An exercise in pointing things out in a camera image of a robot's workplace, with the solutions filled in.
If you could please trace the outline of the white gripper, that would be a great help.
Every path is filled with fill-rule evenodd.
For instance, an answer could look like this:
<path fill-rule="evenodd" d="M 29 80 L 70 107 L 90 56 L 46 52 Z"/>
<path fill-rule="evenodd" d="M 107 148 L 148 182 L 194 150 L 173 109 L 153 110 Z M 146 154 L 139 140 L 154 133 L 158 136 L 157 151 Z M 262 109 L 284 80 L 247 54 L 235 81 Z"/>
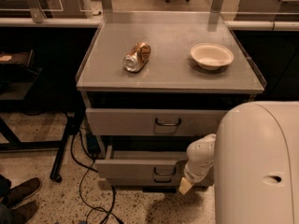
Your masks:
<path fill-rule="evenodd" d="M 213 167 L 212 162 L 194 163 L 188 161 L 184 168 L 184 177 L 181 178 L 178 191 L 185 195 L 195 183 L 200 183 Z"/>

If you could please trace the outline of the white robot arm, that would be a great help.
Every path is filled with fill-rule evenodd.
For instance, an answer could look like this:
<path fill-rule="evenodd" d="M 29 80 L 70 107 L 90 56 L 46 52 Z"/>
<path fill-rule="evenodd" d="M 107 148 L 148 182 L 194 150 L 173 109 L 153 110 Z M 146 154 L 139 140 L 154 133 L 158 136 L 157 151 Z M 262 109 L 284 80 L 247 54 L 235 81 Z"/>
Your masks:
<path fill-rule="evenodd" d="M 299 102 L 230 110 L 187 148 L 179 192 L 214 171 L 216 224 L 299 224 Z"/>

